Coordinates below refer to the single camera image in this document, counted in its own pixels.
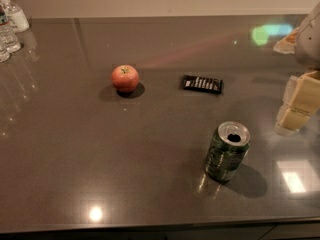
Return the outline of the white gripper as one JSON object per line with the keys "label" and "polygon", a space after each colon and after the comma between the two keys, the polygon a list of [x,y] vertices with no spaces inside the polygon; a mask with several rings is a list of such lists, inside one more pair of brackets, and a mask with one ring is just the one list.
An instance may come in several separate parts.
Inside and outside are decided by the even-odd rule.
{"label": "white gripper", "polygon": [[[320,2],[299,28],[278,41],[273,50],[280,54],[295,53],[300,64],[308,68],[320,68]],[[320,109],[320,72],[292,75],[282,101],[274,129],[279,135],[292,136]]]}

